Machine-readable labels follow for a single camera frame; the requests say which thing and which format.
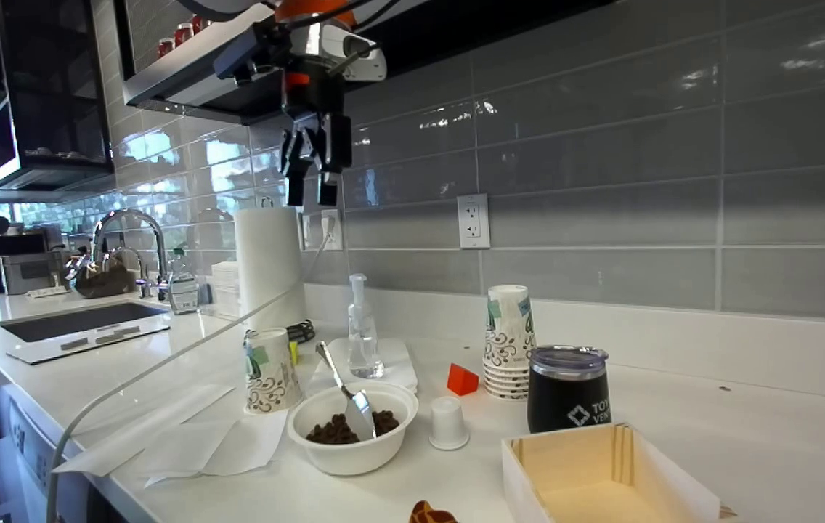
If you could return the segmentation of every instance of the faucet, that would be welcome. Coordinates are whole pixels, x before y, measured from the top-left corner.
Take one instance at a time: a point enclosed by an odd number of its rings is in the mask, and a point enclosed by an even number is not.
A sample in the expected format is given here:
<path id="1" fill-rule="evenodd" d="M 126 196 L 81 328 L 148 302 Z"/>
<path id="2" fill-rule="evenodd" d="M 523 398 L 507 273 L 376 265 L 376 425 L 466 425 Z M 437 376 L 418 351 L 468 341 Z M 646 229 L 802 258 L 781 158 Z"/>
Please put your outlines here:
<path id="1" fill-rule="evenodd" d="M 96 238 L 94 258 L 96 258 L 96 265 L 102 262 L 102 246 L 106 246 L 106 235 L 102 233 L 116 219 L 136 219 L 136 220 L 152 226 L 154 251 L 158 251 L 158 290 L 167 290 L 168 289 L 168 251 L 167 251 L 167 242 L 164 242 L 164 226 L 152 216 L 145 216 L 141 210 L 113 210 L 113 212 L 99 219 L 99 225 L 94 229 L 94 238 Z M 144 296 L 148 296 L 148 268 L 144 265 L 141 271 L 144 271 Z"/>

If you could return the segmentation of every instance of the black canister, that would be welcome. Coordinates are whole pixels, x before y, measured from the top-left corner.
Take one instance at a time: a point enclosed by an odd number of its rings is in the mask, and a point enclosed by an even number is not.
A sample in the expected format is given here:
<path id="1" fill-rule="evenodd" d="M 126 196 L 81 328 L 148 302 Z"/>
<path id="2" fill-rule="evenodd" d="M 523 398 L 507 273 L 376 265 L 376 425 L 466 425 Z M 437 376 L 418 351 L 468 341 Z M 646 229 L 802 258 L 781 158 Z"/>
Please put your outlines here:
<path id="1" fill-rule="evenodd" d="M 611 425 L 609 351 L 539 347 L 529 363 L 529 431 Z"/>

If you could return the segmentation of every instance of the electrical outlet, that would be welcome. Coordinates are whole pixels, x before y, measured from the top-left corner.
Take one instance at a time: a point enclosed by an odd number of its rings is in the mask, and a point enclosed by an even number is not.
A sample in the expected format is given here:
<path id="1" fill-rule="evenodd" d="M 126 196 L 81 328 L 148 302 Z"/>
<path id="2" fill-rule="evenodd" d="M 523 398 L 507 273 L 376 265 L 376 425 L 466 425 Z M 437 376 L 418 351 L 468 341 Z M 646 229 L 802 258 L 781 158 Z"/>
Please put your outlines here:
<path id="1" fill-rule="evenodd" d="M 303 210 L 301 212 L 301 244 L 306 254 L 343 251 L 343 219 L 340 210 Z"/>
<path id="2" fill-rule="evenodd" d="M 460 197 L 460 242 L 463 246 L 491 246 L 489 196 Z"/>

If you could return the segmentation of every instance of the spoon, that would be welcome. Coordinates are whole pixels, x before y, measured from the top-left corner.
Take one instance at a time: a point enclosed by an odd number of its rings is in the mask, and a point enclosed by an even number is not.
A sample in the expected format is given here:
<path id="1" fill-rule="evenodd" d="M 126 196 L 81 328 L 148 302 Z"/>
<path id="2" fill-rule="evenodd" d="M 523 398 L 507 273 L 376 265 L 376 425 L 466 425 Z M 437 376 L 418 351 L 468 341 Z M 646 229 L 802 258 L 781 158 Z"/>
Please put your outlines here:
<path id="1" fill-rule="evenodd" d="M 335 361 L 331 361 L 325 342 L 319 342 L 317 351 L 325 361 L 325 366 L 331 369 L 335 387 L 349 398 L 346 425 L 353 427 L 353 432 L 357 432 L 357 438 L 379 438 L 376 416 L 373 416 L 373 403 L 367 402 L 367 393 L 365 389 L 353 393 L 346 387 L 346 380 L 335 369 Z"/>

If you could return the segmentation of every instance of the black container lid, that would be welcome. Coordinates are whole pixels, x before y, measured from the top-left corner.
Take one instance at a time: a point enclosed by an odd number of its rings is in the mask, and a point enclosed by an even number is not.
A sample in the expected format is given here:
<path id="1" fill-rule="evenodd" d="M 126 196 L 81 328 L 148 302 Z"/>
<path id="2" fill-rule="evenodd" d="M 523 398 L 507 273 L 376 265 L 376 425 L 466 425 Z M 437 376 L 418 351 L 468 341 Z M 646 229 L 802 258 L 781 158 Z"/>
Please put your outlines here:
<path id="1" fill-rule="evenodd" d="M 552 380 L 594 380 L 609 376 L 609 351 L 590 347 L 539 347 L 532 348 L 532 371 Z"/>

